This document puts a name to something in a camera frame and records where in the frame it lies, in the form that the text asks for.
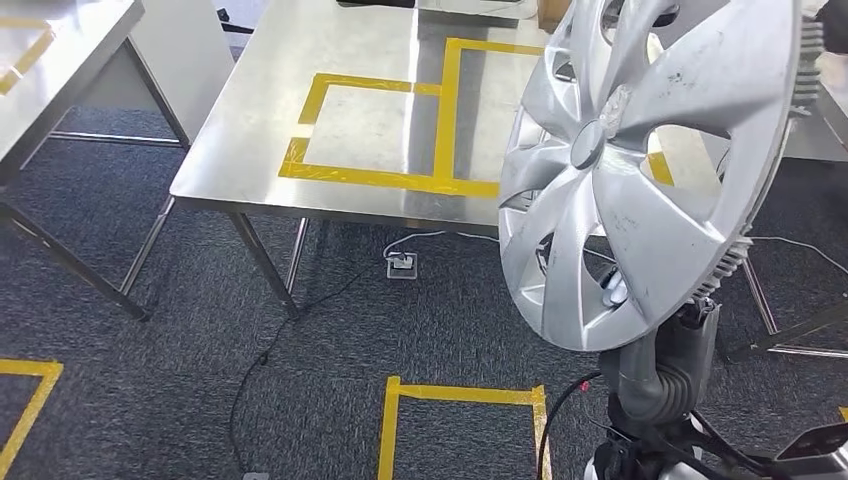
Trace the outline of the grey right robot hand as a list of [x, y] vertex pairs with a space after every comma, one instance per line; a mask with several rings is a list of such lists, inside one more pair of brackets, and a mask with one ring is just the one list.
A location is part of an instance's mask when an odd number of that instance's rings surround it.
[[627, 399], [696, 402], [710, 376], [720, 306], [684, 304], [659, 327], [600, 356], [610, 389]]

